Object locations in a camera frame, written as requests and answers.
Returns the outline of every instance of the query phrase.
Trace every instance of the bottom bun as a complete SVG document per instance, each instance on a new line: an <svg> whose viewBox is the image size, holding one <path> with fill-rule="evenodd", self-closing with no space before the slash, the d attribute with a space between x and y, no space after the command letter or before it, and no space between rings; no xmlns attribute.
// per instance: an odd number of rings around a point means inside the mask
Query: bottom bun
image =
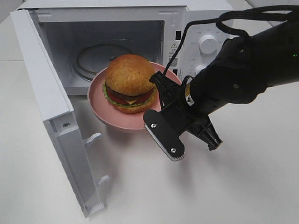
<svg viewBox="0 0 299 224"><path fill-rule="evenodd" d="M150 96L148 102L145 104L138 105L138 106L132 106L132 107L123 107L123 106L115 105L115 104L113 104L113 106L117 110L119 110L123 113L139 113L139 112L146 111L146 110L150 109L151 106L155 103L156 98L157 98L157 89L155 88L153 94Z"/></svg>

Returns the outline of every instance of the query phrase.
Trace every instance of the sesame-free bun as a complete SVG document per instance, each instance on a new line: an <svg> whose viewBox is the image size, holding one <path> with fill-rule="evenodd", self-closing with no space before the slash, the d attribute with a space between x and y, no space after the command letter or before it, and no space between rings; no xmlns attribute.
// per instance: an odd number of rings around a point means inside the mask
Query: sesame-free bun
<svg viewBox="0 0 299 224"><path fill-rule="evenodd" d="M118 93L137 96L154 87L149 81L154 73L152 64L145 58L138 55L122 55L109 64L105 82Z"/></svg>
<svg viewBox="0 0 299 224"><path fill-rule="evenodd" d="M117 110L119 110L123 113L139 113L141 111L146 111L146 110L150 109L151 106L155 103L156 98L157 98L157 89L155 88L154 92L151 94L148 102L145 104L141 104L139 106L131 106L131 107L123 107L121 105L115 105L115 104L113 104L113 106Z"/></svg>

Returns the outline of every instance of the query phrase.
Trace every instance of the white table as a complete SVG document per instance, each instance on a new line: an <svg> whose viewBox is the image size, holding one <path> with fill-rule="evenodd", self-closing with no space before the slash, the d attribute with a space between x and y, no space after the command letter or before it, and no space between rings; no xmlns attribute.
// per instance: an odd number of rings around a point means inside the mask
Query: white table
<svg viewBox="0 0 299 224"><path fill-rule="evenodd" d="M250 34L269 27L234 25ZM88 151L93 166L111 176L103 192L107 210L85 219L41 122L10 17L0 24L0 45L1 223L298 223L299 83L211 114L224 143L210 152L185 133L186 157L179 162L146 132L114 132L91 114L84 97L71 97L77 116L86 116L79 125L103 135Z"/></svg>

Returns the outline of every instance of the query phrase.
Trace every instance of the top bun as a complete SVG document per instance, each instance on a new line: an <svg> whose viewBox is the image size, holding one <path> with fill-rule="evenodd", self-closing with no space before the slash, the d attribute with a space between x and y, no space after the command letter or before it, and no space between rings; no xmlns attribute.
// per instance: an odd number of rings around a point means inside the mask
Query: top bun
<svg viewBox="0 0 299 224"><path fill-rule="evenodd" d="M127 96L137 96L154 87L149 81L155 73L152 64L138 55L115 58L106 69L106 84L114 91Z"/></svg>

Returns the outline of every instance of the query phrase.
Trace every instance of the microwave control knob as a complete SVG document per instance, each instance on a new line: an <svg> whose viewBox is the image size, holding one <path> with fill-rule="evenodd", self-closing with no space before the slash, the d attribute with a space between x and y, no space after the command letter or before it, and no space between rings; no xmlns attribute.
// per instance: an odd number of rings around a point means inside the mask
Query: microwave control knob
<svg viewBox="0 0 299 224"><path fill-rule="evenodd" d="M206 64L201 64L201 65L197 66L197 67L194 69L194 75L197 75L198 73L200 73L201 70L203 70L205 67L206 67Z"/></svg>
<svg viewBox="0 0 299 224"><path fill-rule="evenodd" d="M211 54L217 50L217 40L212 34L205 34L199 39L199 49L204 54Z"/></svg>

